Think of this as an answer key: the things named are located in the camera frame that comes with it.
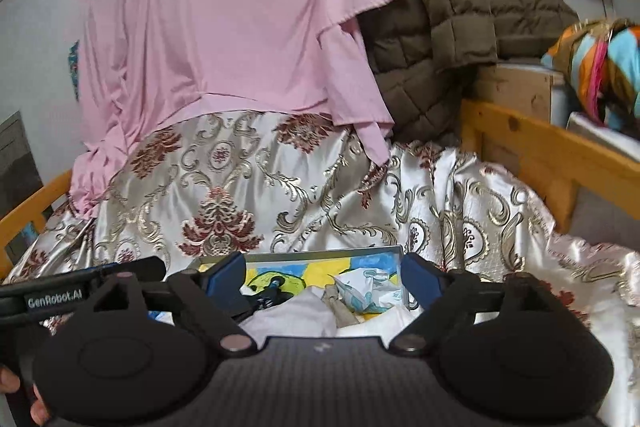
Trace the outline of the person left hand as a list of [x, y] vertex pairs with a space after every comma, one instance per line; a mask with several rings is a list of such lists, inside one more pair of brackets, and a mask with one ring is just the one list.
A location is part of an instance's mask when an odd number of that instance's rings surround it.
[[[0, 369], [0, 389], [2, 393], [15, 393], [21, 388], [21, 380], [11, 372], [7, 367], [1, 366]], [[30, 407], [30, 416], [38, 426], [46, 425], [50, 418], [49, 411], [42, 401], [42, 396], [37, 387], [34, 387], [35, 401]]]

